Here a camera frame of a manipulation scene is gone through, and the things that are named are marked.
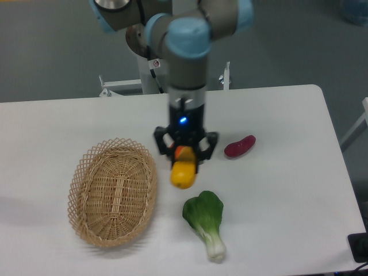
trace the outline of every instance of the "white vegetable stem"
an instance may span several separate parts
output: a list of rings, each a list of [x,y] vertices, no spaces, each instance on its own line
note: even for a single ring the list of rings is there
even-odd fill
[[[207,255],[209,259],[216,261],[224,259],[226,253],[226,245],[221,240],[219,234],[216,231],[207,233],[201,227],[199,227],[198,231],[206,243]]]

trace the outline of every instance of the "white metal frame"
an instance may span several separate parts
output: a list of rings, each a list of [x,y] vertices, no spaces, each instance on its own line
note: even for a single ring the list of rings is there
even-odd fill
[[[365,111],[342,137],[340,141],[341,151],[344,152],[366,129],[368,126],[368,98],[363,100]]]

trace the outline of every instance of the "plastic vegetable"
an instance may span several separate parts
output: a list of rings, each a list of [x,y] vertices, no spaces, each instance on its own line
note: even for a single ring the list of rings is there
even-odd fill
[[[183,207],[183,218],[202,237],[211,260],[222,260],[226,246],[219,230],[224,204],[211,191],[203,191],[198,197],[187,200]]]
[[[226,154],[226,156],[229,157],[238,157],[244,153],[246,153],[247,151],[249,151],[251,149],[251,147],[253,147],[253,145],[255,144],[255,137],[253,135],[249,135],[243,139],[241,139],[238,142],[234,142],[229,144],[224,152]]]
[[[175,163],[170,181],[180,189],[190,188],[196,179],[196,155],[191,147],[179,146],[175,150]]]

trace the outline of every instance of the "light blue joint cap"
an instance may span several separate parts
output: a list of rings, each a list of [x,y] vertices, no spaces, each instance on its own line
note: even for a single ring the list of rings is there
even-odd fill
[[[211,49],[210,26],[204,19],[183,17],[168,26],[166,45],[185,59],[200,59]]]
[[[237,4],[237,25],[235,33],[240,33],[252,25],[254,11],[251,0],[237,0]]]
[[[145,40],[147,41],[148,46],[151,47],[152,41],[151,41],[151,35],[152,35],[152,29],[154,28],[154,25],[157,21],[157,19],[159,19],[160,17],[163,16],[168,16],[169,14],[167,13],[158,13],[155,14],[154,16],[152,16],[148,21],[147,24],[145,25],[144,28],[144,35],[145,35]]]
[[[99,13],[98,8],[93,0],[89,0],[90,6],[97,17],[98,23],[101,26],[101,29],[104,33],[114,33],[116,32],[111,26],[106,22],[106,20],[102,17],[101,13]]]

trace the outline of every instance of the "blue indicator light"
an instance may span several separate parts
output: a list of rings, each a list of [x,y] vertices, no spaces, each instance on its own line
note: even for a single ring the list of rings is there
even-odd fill
[[[187,119],[186,117],[181,117],[181,118],[180,118],[180,120],[179,120],[179,122],[180,122],[181,124],[185,124],[187,120],[188,120],[188,119]]]

